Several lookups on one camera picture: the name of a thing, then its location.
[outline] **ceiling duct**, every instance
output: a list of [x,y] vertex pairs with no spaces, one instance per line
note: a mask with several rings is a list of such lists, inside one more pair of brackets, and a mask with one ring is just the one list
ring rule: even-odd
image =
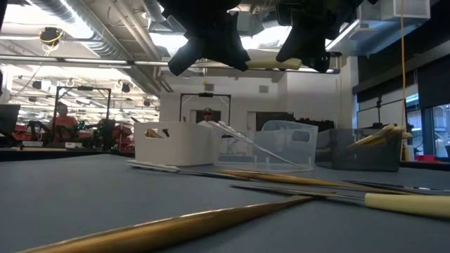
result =
[[[430,11],[430,0],[404,1],[404,35],[429,20]],[[327,45],[328,51],[339,51],[349,56],[369,56],[401,38],[401,0],[379,0],[374,5],[365,1],[357,14],[358,19]]]
[[[84,42],[101,58],[106,59],[132,59],[129,53],[122,47],[116,38],[106,29],[104,24],[91,12],[91,10],[80,0],[27,0],[38,6],[49,15],[60,18],[63,22],[74,27],[74,30],[83,32],[89,30],[93,33],[94,41]],[[132,66],[131,69],[119,70],[129,75],[142,91],[159,95],[161,88],[140,67]]]
[[186,29],[178,21],[176,21],[172,16],[167,19],[162,15],[161,5],[157,0],[143,0],[143,8],[145,9],[147,16],[152,20],[152,23],[156,25],[151,25],[148,29],[158,29],[158,27],[163,26],[163,30],[168,29],[172,32],[186,32]]

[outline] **ceiling light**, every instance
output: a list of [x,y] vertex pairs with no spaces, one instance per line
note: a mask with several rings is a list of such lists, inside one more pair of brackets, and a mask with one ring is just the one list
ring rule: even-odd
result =
[[41,62],[56,62],[54,57],[35,57],[35,56],[0,56],[0,60],[32,60]]
[[42,81],[33,81],[32,85],[35,89],[41,89],[42,88]]
[[122,84],[122,89],[121,89],[123,92],[125,92],[125,93],[129,93],[130,92],[130,88],[129,88],[129,83],[123,83]]
[[66,58],[65,61],[68,63],[127,64],[126,60]]
[[91,101],[89,99],[85,99],[85,98],[76,98],[75,102],[77,102],[80,105],[90,105]]
[[99,67],[111,68],[111,69],[131,69],[131,66],[121,66],[121,65],[103,65],[100,64]]
[[146,98],[144,101],[143,101],[143,104],[145,105],[145,106],[150,106],[151,105],[151,102],[150,102],[150,99],[148,99],[148,98]]

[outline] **person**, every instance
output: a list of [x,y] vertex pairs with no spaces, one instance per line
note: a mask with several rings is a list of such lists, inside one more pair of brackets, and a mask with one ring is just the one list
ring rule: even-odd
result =
[[[74,131],[75,127],[77,126],[77,120],[74,117],[68,116],[68,107],[64,103],[59,102],[57,104],[57,111],[58,115],[57,118],[55,118],[55,129],[53,131],[55,132],[55,143],[63,142],[64,140],[70,140],[72,138],[73,133],[71,134],[68,131]],[[53,120],[49,123],[49,129],[52,129],[53,127]],[[65,130],[58,130],[58,127],[65,127]]]
[[[212,128],[213,126],[208,123],[209,121],[213,121],[212,120],[212,109],[211,108],[205,108],[203,110],[203,121],[198,122],[198,124],[202,125],[204,127],[211,127]],[[223,123],[222,121],[218,121],[217,123],[226,126],[226,124]]]

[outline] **metal rod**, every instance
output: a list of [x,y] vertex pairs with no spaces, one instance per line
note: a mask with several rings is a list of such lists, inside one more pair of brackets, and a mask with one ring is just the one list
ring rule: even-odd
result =
[[268,187],[268,186],[239,186],[239,185],[230,185],[233,188],[239,188],[244,190],[258,190],[269,193],[280,193],[280,194],[288,194],[288,195],[309,195],[309,196],[318,196],[318,197],[337,197],[346,200],[362,200],[363,197],[351,196],[351,195],[336,195],[334,193],[321,193],[321,192],[312,192],[308,190],[294,190],[288,188],[277,188],[277,187]]
[[[168,62],[161,60],[117,60],[117,62],[106,60],[106,59],[89,59],[89,58],[62,58],[62,57],[37,57],[37,56],[12,56],[12,55],[0,55],[0,60],[2,63],[9,64],[22,64],[22,65],[50,65],[50,66],[75,66],[75,67],[101,67],[108,66],[109,68],[120,68],[126,66],[157,66],[157,67],[167,67]],[[207,62],[207,63],[194,63],[190,67],[197,68],[217,68],[217,69],[233,69],[228,65],[217,62]],[[259,71],[275,71],[280,72],[276,69],[250,69]],[[299,73],[316,73],[309,67],[301,67],[298,70],[286,70],[285,72],[299,72]],[[339,69],[329,69],[325,74],[339,74]]]

